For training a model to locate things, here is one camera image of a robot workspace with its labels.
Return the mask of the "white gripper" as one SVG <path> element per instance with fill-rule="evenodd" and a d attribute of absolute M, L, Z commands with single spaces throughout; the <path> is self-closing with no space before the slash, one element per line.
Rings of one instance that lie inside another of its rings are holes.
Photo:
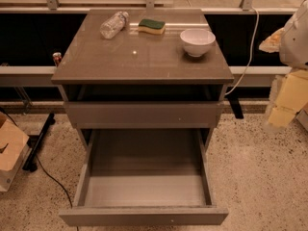
<path fill-rule="evenodd" d="M 287 21 L 259 45 L 261 51 L 279 51 L 280 61 L 294 68 L 308 68 L 308 0 Z M 287 127 L 295 115 L 308 103 L 308 71 L 296 70 L 281 81 L 269 112 L 268 123 L 273 127 Z"/>

